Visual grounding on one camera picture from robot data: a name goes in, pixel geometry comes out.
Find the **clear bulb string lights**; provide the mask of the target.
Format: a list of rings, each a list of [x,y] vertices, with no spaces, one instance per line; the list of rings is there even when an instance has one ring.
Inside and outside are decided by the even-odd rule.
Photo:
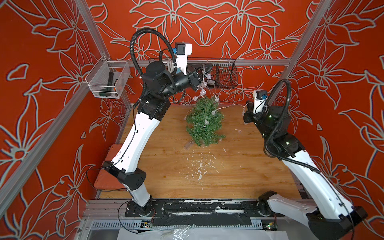
[[[186,116],[187,133],[191,137],[220,138],[224,114],[220,108],[220,96],[217,90],[233,90],[238,86],[238,69],[235,63],[193,64],[199,79],[202,80],[194,97],[196,102]]]

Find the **small green christmas tree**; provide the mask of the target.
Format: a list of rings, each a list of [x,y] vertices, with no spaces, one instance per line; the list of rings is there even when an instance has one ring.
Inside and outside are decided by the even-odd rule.
[[[221,133],[224,115],[214,98],[201,98],[187,115],[186,131],[199,147],[217,144],[226,136]]]

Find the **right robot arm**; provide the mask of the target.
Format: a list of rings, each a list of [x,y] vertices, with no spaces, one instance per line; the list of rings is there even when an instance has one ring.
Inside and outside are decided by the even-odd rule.
[[[315,206],[286,199],[274,191],[259,196],[257,211],[264,217],[284,215],[306,226],[319,240],[339,240],[363,222],[368,214],[354,206],[315,165],[303,144],[288,133],[291,82],[283,79],[269,93],[256,91],[247,102],[244,123],[253,123],[264,139],[264,153],[282,161],[308,191]]]

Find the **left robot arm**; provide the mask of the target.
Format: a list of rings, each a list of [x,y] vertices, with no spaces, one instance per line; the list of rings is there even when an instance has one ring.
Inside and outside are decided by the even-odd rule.
[[[145,34],[155,35],[165,43],[171,54],[171,70],[167,69],[163,63],[163,55],[159,54],[159,60],[150,63],[146,70],[142,71],[135,57],[134,45],[137,39]],[[147,216],[152,212],[153,201],[145,186],[147,174],[138,168],[141,154],[169,109],[169,98],[178,93],[185,93],[188,88],[197,91],[203,81],[198,71],[187,63],[191,53],[190,45],[177,43],[173,48],[167,38],[154,29],[140,29],[131,38],[131,59],[142,77],[143,90],[133,106],[137,113],[124,144],[111,161],[103,163],[102,169],[127,189],[132,197],[131,206],[140,216]]]

